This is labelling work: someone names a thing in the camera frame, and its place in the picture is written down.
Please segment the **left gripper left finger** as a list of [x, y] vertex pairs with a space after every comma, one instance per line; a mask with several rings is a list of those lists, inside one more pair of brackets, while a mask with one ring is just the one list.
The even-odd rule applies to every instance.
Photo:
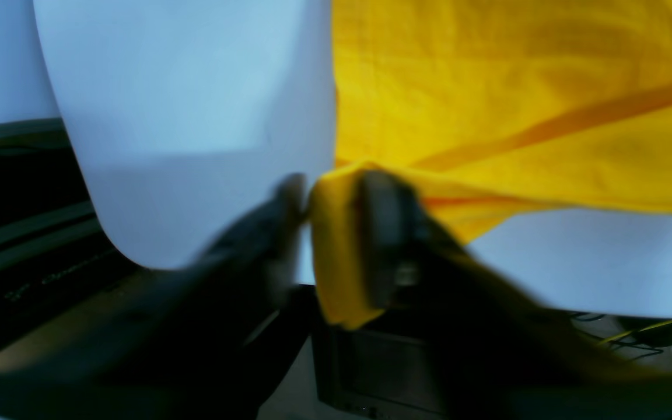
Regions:
[[256, 418], [310, 333], [310, 288], [294, 279], [304, 184], [286, 176], [191, 266], [0, 372], [0, 417]]

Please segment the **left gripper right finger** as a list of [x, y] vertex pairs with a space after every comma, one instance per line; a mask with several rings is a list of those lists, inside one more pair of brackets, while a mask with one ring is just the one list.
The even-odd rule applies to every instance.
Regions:
[[431, 398], [451, 419], [672, 419], [672, 374], [598, 348], [534, 303], [394, 176], [367, 171], [356, 192], [369, 302], [408, 341], [355, 339], [355, 388]]

